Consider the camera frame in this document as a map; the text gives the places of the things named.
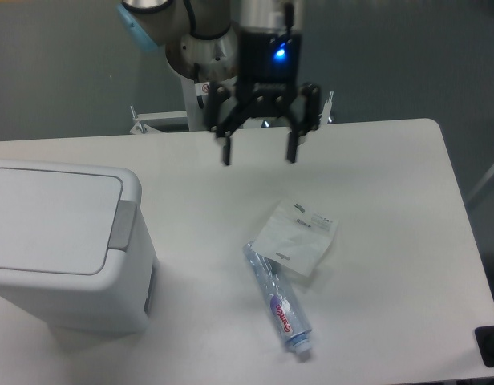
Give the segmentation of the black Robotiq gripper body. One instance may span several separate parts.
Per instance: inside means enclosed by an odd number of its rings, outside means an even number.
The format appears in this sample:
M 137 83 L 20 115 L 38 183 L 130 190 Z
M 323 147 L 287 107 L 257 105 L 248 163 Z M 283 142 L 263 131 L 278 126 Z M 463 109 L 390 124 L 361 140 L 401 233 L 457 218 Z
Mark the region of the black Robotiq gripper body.
M 302 36 L 241 30 L 234 111 L 242 118 L 284 116 L 298 96 Z

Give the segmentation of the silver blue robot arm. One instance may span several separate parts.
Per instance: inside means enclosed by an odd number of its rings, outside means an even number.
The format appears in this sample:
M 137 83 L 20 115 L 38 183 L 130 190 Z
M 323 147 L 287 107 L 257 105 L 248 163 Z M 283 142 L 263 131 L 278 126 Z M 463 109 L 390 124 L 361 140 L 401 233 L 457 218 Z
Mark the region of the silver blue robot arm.
M 117 10 L 136 44 L 163 48 L 180 78 L 188 128 L 211 132 L 230 163 L 235 131 L 251 119 L 284 119 L 286 159 L 319 128 L 321 89 L 298 84 L 305 3 L 243 1 L 238 22 L 229 1 L 122 1 Z

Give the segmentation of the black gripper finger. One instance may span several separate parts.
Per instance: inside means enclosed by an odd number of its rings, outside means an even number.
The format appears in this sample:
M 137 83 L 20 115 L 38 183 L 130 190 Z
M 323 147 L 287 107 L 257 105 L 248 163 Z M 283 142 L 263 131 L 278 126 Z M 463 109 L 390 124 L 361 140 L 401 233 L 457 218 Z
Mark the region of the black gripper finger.
M 322 90 L 316 83 L 304 83 L 300 87 L 288 86 L 275 99 L 277 113 L 289 124 L 286 160 L 291 164 L 297 161 L 298 145 L 308 132 L 317 131 Z M 302 117 L 298 118 L 292 110 L 296 98 L 304 101 Z
M 204 109 L 204 125 L 222 146 L 222 164 L 231 165 L 234 132 L 249 118 L 251 102 L 242 89 L 211 82 Z

